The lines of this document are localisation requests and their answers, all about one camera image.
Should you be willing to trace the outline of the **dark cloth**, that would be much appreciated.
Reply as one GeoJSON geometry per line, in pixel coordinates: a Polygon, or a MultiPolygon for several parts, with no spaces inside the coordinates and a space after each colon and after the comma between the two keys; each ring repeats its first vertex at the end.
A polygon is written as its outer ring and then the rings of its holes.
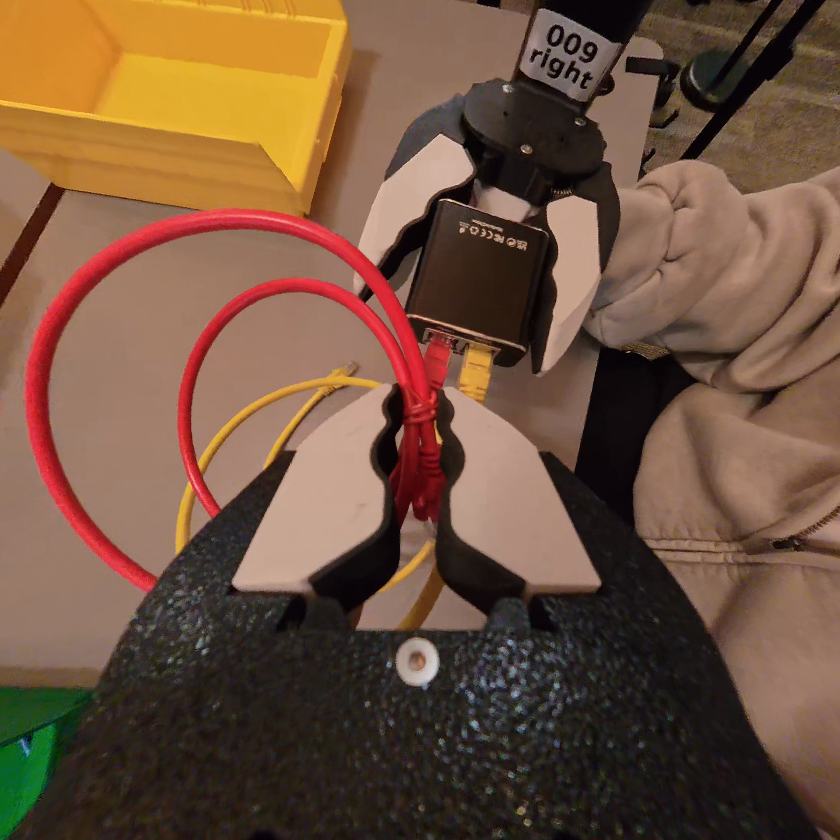
{"type": "Polygon", "coordinates": [[[648,360],[624,350],[599,353],[574,473],[631,528],[647,435],[694,383],[668,354],[648,360]]]}

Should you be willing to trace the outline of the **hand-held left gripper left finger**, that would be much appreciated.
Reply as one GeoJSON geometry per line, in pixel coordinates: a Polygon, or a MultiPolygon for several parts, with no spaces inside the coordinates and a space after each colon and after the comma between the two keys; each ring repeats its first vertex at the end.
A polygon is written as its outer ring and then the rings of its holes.
{"type": "Polygon", "coordinates": [[[351,612],[391,579],[402,418],[400,388],[379,385],[300,444],[234,574],[236,592],[332,598],[351,612]]]}

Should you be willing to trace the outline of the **person's right forearm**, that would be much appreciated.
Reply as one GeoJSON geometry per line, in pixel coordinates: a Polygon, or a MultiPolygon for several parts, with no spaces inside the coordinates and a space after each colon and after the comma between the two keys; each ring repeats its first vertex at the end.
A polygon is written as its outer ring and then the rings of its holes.
{"type": "Polygon", "coordinates": [[[622,220],[585,330],[668,351],[722,392],[838,389],[839,170],[741,193],[714,165],[660,167],[622,220]]]}

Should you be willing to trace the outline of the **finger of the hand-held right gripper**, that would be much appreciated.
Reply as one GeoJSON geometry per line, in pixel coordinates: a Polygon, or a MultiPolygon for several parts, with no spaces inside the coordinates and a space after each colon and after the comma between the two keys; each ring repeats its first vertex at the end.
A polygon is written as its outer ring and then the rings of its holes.
{"type": "Polygon", "coordinates": [[[532,372],[548,373],[564,356],[601,280],[596,205],[565,196],[546,206],[553,259],[546,262],[532,317],[532,372]]]}
{"type": "Polygon", "coordinates": [[[475,164],[461,142],[446,134],[403,135],[358,243],[394,291],[411,276],[436,201],[462,194],[475,176],[475,164]]]}

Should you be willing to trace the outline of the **black ethernet splitter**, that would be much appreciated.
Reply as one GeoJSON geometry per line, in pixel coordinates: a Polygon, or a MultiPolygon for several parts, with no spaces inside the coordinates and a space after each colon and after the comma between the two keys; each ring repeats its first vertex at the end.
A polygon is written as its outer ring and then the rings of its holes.
{"type": "Polygon", "coordinates": [[[417,341],[446,337],[457,352],[480,343],[495,365],[515,366],[529,349],[551,244],[540,227],[441,199],[405,306],[417,341]]]}

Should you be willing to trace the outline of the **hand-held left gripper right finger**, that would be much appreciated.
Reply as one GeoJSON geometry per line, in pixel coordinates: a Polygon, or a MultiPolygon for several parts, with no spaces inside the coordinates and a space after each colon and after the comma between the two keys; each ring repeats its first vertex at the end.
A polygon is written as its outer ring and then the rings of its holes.
{"type": "Polygon", "coordinates": [[[538,449],[454,387],[438,394],[444,474],[436,566],[447,587],[489,615],[505,598],[597,592],[595,569],[538,449]]]}

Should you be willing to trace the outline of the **yellow plastic bin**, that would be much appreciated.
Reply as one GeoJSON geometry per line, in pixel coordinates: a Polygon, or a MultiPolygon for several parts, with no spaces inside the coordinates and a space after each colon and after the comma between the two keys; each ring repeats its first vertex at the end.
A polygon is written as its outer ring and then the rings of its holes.
{"type": "Polygon", "coordinates": [[[2,149],[67,190],[307,215],[351,52],[341,2],[2,2],[2,149]]]}

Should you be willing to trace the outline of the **black tripod stand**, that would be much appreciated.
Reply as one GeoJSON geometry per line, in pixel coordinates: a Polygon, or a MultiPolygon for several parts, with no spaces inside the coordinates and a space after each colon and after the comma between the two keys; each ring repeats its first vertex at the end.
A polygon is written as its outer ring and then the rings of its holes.
{"type": "Polygon", "coordinates": [[[766,3],[732,51],[707,50],[683,66],[679,74],[683,98],[711,116],[680,156],[682,161],[699,159],[751,96],[787,67],[793,59],[796,40],[825,2],[800,2],[792,16],[748,63],[745,59],[748,49],[782,4],[782,1],[766,3]]]}

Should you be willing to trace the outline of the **green plastic bin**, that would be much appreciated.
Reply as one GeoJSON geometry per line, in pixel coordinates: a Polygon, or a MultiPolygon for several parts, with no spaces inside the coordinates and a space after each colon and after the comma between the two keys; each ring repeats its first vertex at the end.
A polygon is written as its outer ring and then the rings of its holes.
{"type": "Polygon", "coordinates": [[[42,795],[91,696],[79,688],[1,688],[2,839],[42,795]]]}

